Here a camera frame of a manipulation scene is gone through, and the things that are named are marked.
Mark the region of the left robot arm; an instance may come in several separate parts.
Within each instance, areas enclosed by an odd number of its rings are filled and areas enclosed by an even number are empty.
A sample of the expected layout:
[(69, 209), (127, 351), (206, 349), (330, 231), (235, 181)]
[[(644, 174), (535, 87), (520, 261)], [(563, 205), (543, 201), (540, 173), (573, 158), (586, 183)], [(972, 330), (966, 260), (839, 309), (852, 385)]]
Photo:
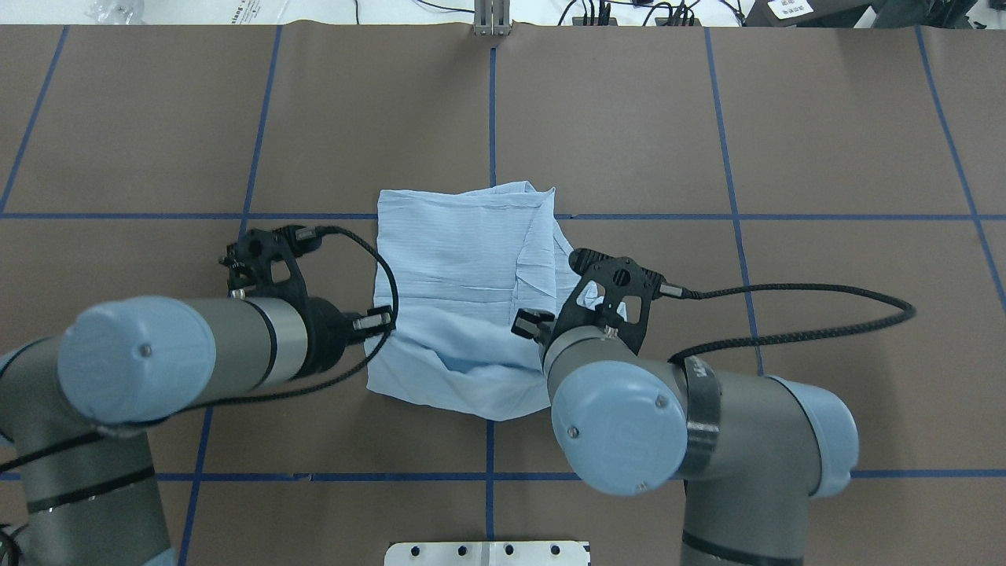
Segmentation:
[[(388, 305), (341, 311), (312, 296), (299, 268), (325, 237), (373, 257)], [(344, 382), (365, 368), (290, 391), (327, 372), (350, 345), (398, 322), (391, 266), (341, 226), (245, 230), (219, 259), (229, 294), (210, 300), (144, 295), (87, 308), (60, 336), (2, 357), (2, 441), (16, 456), (28, 519), (2, 526), (4, 565), (175, 565), (148, 430), (212, 407), (273, 402)]]

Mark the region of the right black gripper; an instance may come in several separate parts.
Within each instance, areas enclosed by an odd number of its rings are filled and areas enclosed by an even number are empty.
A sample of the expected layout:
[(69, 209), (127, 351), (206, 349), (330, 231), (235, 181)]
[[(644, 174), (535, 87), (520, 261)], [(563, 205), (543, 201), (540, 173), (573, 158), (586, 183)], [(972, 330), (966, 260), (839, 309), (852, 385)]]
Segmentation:
[[(571, 291), (558, 315), (550, 311), (517, 311), (511, 333), (532, 340), (543, 348), (550, 347), (562, 336), (578, 327), (594, 327), (603, 336), (613, 330), (633, 354), (640, 354), (647, 334), (651, 303), (661, 296), (661, 287), (667, 280), (656, 271), (640, 266), (629, 257), (615, 257), (575, 248), (569, 254), (569, 268), (581, 277)], [(600, 287), (600, 303), (583, 306), (578, 298), (586, 287)], [(619, 313), (619, 308), (629, 298), (639, 300), (638, 319), (630, 322)]]

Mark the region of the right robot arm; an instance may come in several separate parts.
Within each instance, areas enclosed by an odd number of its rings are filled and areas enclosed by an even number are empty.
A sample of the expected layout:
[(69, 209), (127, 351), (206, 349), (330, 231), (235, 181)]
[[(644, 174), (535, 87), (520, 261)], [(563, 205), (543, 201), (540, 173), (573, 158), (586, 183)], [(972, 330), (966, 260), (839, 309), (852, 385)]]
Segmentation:
[(843, 491), (857, 425), (840, 397), (780, 377), (718, 372), (696, 355), (641, 358), (649, 307), (684, 297), (628, 257), (576, 248), (557, 313), (521, 309), (556, 441), (579, 479), (615, 497), (681, 480), (683, 565), (801, 565), (812, 499)]

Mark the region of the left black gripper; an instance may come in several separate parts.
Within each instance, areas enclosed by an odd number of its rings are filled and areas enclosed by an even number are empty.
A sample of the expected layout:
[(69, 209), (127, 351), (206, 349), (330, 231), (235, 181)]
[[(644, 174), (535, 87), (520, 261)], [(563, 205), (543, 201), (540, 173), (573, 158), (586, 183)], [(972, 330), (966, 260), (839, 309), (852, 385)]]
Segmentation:
[(321, 244), (316, 228), (252, 229), (227, 244), (220, 258), (229, 269), (229, 292), (258, 309), (270, 330), (272, 358), (266, 377), (327, 372), (358, 343), (354, 331), (362, 331), (363, 340), (392, 333), (392, 311), (357, 316), (309, 294), (297, 261)]

